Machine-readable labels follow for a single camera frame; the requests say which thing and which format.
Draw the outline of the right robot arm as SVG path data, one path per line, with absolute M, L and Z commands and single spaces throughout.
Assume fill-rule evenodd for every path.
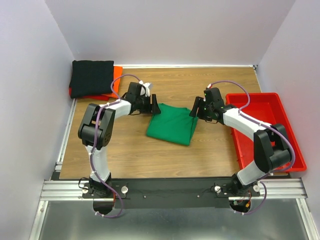
M 241 196 L 258 180 L 280 167 L 294 164 L 296 154 L 282 124 L 258 120 L 241 108 L 225 104 L 217 87 L 207 87 L 203 93 L 203 97 L 195 98 L 190 117 L 206 122 L 216 121 L 237 130 L 253 142 L 253 160 L 231 177 L 224 191 Z

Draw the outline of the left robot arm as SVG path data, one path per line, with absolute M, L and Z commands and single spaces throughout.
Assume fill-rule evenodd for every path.
M 77 133 L 88 153 L 91 170 L 88 184 L 82 187 L 83 195 L 99 198 L 115 195 L 111 190 L 112 176 L 107 162 L 107 145 L 112 138 L 114 122 L 136 111 L 139 114 L 160 114 L 157 97 L 151 94 L 151 89 L 150 82 L 131 82 L 119 99 L 87 106 Z

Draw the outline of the green t shirt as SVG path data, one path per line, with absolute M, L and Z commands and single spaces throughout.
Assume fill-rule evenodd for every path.
M 191 117 L 191 110 L 160 103 L 160 114 L 153 115 L 146 136 L 183 146 L 191 144 L 198 118 Z

